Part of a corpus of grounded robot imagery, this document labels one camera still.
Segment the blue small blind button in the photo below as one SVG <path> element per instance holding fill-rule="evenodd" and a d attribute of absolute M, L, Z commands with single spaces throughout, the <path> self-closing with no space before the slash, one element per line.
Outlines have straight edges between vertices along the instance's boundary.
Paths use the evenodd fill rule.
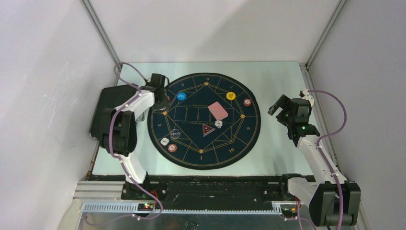
<path fill-rule="evenodd" d="M 186 99 L 186 97 L 187 97 L 187 94 L 184 93 L 184 92 L 179 92 L 179 93 L 177 94 L 177 99 L 178 99 L 179 101 L 184 101 L 184 100 Z"/>

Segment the red poker chip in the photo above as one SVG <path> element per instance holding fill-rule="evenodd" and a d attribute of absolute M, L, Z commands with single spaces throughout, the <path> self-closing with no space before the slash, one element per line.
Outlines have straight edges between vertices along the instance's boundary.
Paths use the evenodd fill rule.
<path fill-rule="evenodd" d="M 177 145 L 176 144 L 169 144 L 168 145 L 168 151 L 169 152 L 175 152 L 177 150 Z"/>
<path fill-rule="evenodd" d="M 246 106 L 246 107 L 251 106 L 252 105 L 252 100 L 249 99 L 249 98 L 244 99 L 243 105 Z"/>

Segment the white poker chip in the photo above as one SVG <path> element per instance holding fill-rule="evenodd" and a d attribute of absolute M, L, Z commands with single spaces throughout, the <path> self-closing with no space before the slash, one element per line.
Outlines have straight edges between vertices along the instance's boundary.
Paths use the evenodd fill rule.
<path fill-rule="evenodd" d="M 160 140 L 160 143 L 162 146 L 167 146 L 169 144 L 169 139 L 168 138 L 162 138 Z"/>

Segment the yellow big blind button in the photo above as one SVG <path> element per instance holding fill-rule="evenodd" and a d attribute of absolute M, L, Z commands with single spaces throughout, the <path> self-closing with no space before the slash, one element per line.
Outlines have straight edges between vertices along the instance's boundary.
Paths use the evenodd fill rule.
<path fill-rule="evenodd" d="M 236 98 L 236 94 L 234 92 L 228 92 L 226 94 L 226 98 L 230 101 L 234 100 Z"/>

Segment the red playing card deck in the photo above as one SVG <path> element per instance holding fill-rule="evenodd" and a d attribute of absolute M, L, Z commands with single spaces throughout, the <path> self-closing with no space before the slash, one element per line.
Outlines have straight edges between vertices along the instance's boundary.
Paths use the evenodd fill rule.
<path fill-rule="evenodd" d="M 228 117 L 228 112 L 219 102 L 214 102 L 207 108 L 216 120 L 223 120 Z"/>

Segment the white dealer button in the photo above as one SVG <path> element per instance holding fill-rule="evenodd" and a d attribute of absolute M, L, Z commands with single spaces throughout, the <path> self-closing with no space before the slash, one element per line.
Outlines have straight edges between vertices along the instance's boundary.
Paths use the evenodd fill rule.
<path fill-rule="evenodd" d="M 214 126 L 216 128 L 221 128 L 223 126 L 223 121 L 222 120 L 216 120 L 214 123 Z"/>

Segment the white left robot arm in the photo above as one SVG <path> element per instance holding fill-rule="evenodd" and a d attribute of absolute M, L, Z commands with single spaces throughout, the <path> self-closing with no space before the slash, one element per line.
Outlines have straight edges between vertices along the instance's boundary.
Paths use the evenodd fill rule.
<path fill-rule="evenodd" d="M 147 177 L 134 153 L 137 145 L 137 119 L 151 110 L 164 110 L 169 106 L 166 91 L 169 79 L 153 73 L 144 86 L 122 85 L 102 90 L 92 135 L 101 148 L 119 160 L 126 180 L 135 184 L 133 194 L 139 199 L 151 195 L 151 186 L 144 182 Z"/>

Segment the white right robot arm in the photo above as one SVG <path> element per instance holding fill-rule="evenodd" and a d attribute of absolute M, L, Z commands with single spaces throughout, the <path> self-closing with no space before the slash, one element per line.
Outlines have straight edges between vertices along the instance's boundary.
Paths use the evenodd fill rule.
<path fill-rule="evenodd" d="M 284 200 L 294 197 L 299 205 L 308 207 L 312 223 L 317 227 L 354 226 L 358 221 L 361 189 L 347 179 L 328 155 L 316 126 L 309 123 L 314 98 L 311 90 L 300 92 L 298 98 L 281 95 L 272 105 L 269 115 L 276 116 L 287 127 L 287 136 L 305 157 L 315 178 L 308 182 L 302 175 L 285 174 L 279 186 L 279 196 Z"/>

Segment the clear round button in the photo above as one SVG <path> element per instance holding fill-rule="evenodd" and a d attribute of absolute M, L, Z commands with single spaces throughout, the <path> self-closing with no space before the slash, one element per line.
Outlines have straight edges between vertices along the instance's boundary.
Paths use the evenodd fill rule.
<path fill-rule="evenodd" d="M 178 139 L 181 135 L 181 131 L 179 129 L 172 129 L 169 132 L 169 135 L 172 139 Z"/>

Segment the black carrying case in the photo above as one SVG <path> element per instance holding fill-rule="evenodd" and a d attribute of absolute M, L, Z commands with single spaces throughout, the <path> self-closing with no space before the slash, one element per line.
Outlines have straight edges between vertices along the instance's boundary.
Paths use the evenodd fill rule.
<path fill-rule="evenodd" d="M 101 142 L 100 126 L 104 109 L 115 108 L 123 104 L 136 92 L 136 88 L 129 85 L 107 87 L 101 91 L 90 126 L 90 135 L 93 139 Z"/>

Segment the round dark poker mat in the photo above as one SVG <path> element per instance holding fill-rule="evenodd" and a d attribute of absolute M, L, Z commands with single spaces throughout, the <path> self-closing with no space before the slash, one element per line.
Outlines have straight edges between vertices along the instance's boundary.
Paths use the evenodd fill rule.
<path fill-rule="evenodd" d="M 184 101 L 177 94 L 184 92 Z M 232 101 L 226 98 L 234 92 Z M 169 106 L 165 110 L 150 111 L 147 127 L 152 144 L 169 161 L 189 169 L 211 170 L 229 166 L 245 157 L 256 144 L 261 117 L 259 105 L 253 92 L 239 81 L 219 73 L 193 73 L 180 77 L 169 84 L 166 92 Z M 244 99 L 252 105 L 243 105 Z M 223 126 L 216 128 L 216 119 L 207 108 L 219 102 L 228 112 Z M 203 136 L 202 124 L 216 130 Z M 179 129 L 181 135 L 172 139 L 169 132 Z M 168 138 L 169 144 L 176 144 L 175 152 L 168 151 L 160 140 Z"/>

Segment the red triangular marker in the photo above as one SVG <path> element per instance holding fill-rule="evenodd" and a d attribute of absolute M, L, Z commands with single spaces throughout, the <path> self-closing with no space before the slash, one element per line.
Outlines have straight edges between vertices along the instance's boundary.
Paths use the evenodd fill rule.
<path fill-rule="evenodd" d="M 209 126 L 207 124 L 202 124 L 203 127 L 203 136 L 206 137 L 208 134 L 214 132 L 216 130 L 215 127 Z"/>

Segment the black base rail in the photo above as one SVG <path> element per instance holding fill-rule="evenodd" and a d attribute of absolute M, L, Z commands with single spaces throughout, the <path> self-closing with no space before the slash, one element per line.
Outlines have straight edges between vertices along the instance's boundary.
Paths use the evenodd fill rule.
<path fill-rule="evenodd" d="M 118 200 L 141 201 L 137 210 L 150 211 L 275 211 L 276 204 L 297 200 L 288 193 L 288 180 L 313 176 L 149 176 L 139 189 L 122 176 L 110 176 L 118 183 Z"/>

